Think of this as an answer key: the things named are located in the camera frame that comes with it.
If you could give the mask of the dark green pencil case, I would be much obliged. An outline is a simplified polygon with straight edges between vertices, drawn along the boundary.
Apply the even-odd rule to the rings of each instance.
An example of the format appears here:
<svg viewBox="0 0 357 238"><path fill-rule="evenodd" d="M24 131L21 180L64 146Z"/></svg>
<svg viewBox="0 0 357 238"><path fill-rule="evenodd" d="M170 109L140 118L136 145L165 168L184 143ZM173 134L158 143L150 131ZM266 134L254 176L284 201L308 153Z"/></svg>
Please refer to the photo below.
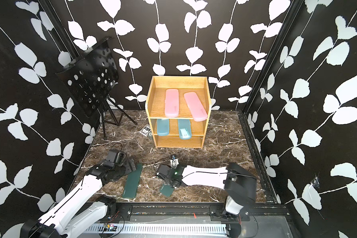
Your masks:
<svg viewBox="0 0 357 238"><path fill-rule="evenodd" d="M122 195L123 199L136 198L141 172L142 172L142 164L138 163L136 164L136 170L131 172L127 177L126 184L124 187L124 192Z"/></svg>
<svg viewBox="0 0 357 238"><path fill-rule="evenodd" d="M165 197L170 197L174 190L173 186L165 184L160 188L160 193Z"/></svg>

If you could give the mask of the teal pencil case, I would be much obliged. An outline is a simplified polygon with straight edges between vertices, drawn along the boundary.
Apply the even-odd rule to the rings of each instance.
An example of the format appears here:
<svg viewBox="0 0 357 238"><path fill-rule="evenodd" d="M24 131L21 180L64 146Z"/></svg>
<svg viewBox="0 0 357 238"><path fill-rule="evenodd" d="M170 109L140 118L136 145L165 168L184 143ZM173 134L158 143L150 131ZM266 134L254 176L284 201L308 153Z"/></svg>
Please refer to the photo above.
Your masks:
<svg viewBox="0 0 357 238"><path fill-rule="evenodd" d="M188 140L192 137L191 123L189 119L178 119L178 132L182 140Z"/></svg>
<svg viewBox="0 0 357 238"><path fill-rule="evenodd" d="M158 119L157 120L157 135L167 136L170 132L170 120L169 119Z"/></svg>

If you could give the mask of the pink pencil case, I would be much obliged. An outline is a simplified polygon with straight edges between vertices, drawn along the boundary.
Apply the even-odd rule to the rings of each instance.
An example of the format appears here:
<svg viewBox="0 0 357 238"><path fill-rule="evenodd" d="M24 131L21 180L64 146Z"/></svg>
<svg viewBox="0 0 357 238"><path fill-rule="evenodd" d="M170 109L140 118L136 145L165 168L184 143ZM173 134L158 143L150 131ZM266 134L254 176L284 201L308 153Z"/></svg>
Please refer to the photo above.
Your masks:
<svg viewBox="0 0 357 238"><path fill-rule="evenodd" d="M202 122L207 119L206 110L195 92L184 93L184 99L194 121Z"/></svg>
<svg viewBox="0 0 357 238"><path fill-rule="evenodd" d="M165 116L177 117L179 115L179 91L177 89L167 89L165 96Z"/></svg>

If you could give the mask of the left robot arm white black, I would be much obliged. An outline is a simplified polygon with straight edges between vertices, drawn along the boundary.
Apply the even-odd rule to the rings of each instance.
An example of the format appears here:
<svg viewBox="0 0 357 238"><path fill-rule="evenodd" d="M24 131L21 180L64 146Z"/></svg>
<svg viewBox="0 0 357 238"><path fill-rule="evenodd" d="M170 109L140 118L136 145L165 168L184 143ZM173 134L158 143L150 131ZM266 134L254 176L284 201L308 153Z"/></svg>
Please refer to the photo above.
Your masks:
<svg viewBox="0 0 357 238"><path fill-rule="evenodd" d="M91 167L78 185L54 208L37 221L30 220L20 230L21 238L77 238L98 220L109 221L121 213L116 200L102 196L81 213L78 211L90 197L104 185L117 181L136 171L133 159L126 158L122 164L104 160Z"/></svg>

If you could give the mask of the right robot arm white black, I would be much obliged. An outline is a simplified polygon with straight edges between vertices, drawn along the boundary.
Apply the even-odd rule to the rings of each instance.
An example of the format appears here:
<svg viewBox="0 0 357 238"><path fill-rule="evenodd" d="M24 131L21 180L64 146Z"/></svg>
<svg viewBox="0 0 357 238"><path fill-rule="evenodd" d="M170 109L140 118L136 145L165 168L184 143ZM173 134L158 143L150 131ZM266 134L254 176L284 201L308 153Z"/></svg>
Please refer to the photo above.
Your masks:
<svg viewBox="0 0 357 238"><path fill-rule="evenodd" d="M224 190L227 193L222 211L224 216L238 216L243 209L253 206L256 202L257 177L237 163L220 168L198 168L183 164L160 165L156 176L164 180L170 190L195 185Z"/></svg>

